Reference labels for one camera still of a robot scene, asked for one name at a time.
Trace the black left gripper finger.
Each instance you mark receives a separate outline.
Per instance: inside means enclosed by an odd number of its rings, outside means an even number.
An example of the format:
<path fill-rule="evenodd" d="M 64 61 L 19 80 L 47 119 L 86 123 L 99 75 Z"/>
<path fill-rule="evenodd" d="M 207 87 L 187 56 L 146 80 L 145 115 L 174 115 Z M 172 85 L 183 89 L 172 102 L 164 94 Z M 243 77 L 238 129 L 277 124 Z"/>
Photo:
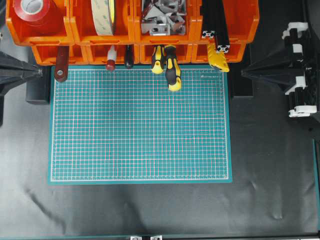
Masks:
<path fill-rule="evenodd" d="M 0 95 L 34 78 L 43 76 L 41 68 L 0 52 Z"/>

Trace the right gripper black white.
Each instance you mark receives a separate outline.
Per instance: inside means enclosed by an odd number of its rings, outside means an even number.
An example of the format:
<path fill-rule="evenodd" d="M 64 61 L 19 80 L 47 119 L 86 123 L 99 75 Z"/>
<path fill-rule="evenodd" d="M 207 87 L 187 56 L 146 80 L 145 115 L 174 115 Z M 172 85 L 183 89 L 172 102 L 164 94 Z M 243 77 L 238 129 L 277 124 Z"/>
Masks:
<path fill-rule="evenodd" d="M 320 40 L 307 22 L 290 22 L 283 31 L 285 48 L 253 63 L 241 75 L 279 85 L 289 99 L 291 118 L 320 126 Z"/>

